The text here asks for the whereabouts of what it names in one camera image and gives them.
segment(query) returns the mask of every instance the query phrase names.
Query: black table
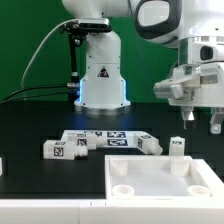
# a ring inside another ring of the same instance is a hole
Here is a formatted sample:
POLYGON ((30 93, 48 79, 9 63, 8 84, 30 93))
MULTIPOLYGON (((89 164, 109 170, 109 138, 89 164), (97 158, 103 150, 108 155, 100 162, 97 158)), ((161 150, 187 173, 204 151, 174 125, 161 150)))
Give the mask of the black table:
POLYGON ((67 102, 10 102, 0 105, 0 197, 13 199, 103 199, 104 155, 140 154, 136 149, 96 150, 87 160, 43 160, 43 143, 60 139, 64 130, 145 131, 157 137, 168 155, 170 137, 184 137, 185 152, 204 159, 224 180, 224 137, 209 133, 210 117, 196 111, 197 128, 185 130, 176 107, 132 104, 130 113, 90 116, 67 102))

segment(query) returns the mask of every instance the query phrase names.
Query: green backdrop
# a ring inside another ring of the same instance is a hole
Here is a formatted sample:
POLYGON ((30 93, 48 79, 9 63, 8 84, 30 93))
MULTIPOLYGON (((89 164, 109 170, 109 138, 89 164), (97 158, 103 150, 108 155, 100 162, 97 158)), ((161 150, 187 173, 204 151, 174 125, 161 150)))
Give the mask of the green backdrop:
MULTIPOLYGON (((71 19, 61 0, 0 1, 0 100, 20 89, 23 72, 43 38, 59 23, 71 19)), ((164 79, 177 60, 174 50, 151 44, 135 33, 130 18, 110 18, 122 40, 121 74, 132 102, 161 102, 153 83, 164 79)), ((78 69, 85 73, 85 48, 77 52, 78 69)), ((67 35, 56 32, 44 45, 29 70, 26 87, 70 81, 67 35)), ((67 100, 66 96, 40 98, 67 100)))

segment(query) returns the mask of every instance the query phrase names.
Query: blue light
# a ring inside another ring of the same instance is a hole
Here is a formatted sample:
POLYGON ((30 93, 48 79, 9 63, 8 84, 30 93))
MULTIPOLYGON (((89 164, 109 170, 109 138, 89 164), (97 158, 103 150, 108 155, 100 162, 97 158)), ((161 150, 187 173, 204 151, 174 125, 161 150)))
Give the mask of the blue light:
POLYGON ((82 102, 82 79, 80 80, 80 89, 79 89, 79 103, 82 102))

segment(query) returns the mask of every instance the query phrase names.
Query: logo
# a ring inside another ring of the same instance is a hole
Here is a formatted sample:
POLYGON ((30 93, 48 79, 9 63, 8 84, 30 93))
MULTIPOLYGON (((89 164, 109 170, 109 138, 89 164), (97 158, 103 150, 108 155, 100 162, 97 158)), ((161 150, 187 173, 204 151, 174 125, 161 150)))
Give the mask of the logo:
POLYGON ((98 74, 97 77, 100 77, 100 78, 109 78, 109 74, 106 70, 105 67, 102 68, 102 70, 100 71, 100 73, 98 74))

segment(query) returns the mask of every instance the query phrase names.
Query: white block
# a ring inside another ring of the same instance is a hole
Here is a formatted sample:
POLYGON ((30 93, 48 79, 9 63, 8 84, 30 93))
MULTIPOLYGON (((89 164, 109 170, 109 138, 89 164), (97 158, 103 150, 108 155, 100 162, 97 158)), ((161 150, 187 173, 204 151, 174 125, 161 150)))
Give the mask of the white block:
POLYGON ((77 142, 61 142, 47 140, 44 143, 44 159, 67 159, 74 160, 77 142))
POLYGON ((159 140, 144 133, 142 135, 135 134, 135 142, 137 148, 145 154, 161 155, 163 149, 159 145, 159 140))
POLYGON ((190 161, 184 158, 171 160, 171 174, 176 177, 186 177, 189 175, 190 161))
POLYGON ((169 155, 184 156, 185 139, 181 137, 170 138, 169 155))

